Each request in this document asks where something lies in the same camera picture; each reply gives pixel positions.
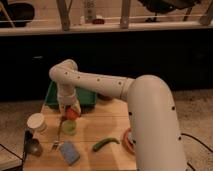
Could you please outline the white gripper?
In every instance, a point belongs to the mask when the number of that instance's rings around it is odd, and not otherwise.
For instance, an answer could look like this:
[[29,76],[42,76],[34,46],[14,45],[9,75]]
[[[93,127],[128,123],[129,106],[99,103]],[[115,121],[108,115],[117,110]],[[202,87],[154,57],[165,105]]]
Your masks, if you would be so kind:
[[57,101],[61,114],[65,114],[67,108],[72,108],[81,116],[80,103],[77,98],[76,88],[69,85],[57,86]]

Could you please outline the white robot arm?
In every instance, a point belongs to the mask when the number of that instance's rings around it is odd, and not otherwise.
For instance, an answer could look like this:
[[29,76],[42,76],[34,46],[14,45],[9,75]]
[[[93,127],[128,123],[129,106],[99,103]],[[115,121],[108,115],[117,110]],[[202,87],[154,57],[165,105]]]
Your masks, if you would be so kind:
[[137,171],[187,171],[176,106],[161,78],[80,72],[71,59],[51,67],[49,77],[57,84],[61,105],[76,101],[78,87],[127,103]]

